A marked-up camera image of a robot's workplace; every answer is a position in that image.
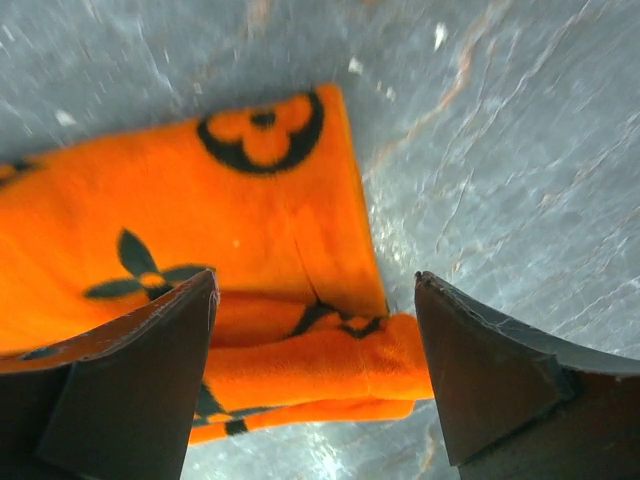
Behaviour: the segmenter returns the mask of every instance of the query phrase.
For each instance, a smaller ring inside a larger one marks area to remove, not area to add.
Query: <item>cloth fold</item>
[[[0,169],[0,352],[83,333],[215,269],[192,442],[406,416],[432,398],[389,315],[337,87]]]

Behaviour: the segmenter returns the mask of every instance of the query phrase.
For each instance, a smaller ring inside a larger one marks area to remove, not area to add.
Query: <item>orange fabric with black pattern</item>
[[[432,396],[415,320],[387,315],[334,86],[2,166],[0,225],[0,352],[217,271],[192,441]]]

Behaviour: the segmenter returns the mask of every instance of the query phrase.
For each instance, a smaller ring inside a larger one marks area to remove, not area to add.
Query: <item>orange towel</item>
[[[415,319],[387,313],[334,86],[1,166],[0,225],[0,353],[217,271],[192,442],[433,396]]]

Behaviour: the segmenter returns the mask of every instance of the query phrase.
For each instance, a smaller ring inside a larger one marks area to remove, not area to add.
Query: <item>gray stone background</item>
[[[637,0],[4,0],[0,22],[2,158],[334,81],[395,308],[428,269],[640,358]],[[227,478],[457,473],[422,402],[190,449],[183,479]]]

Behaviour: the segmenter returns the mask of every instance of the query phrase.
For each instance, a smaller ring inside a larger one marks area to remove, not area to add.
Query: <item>orange cloth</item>
[[[415,319],[387,315],[334,86],[0,166],[0,225],[0,352],[218,272],[193,442],[433,396]]]

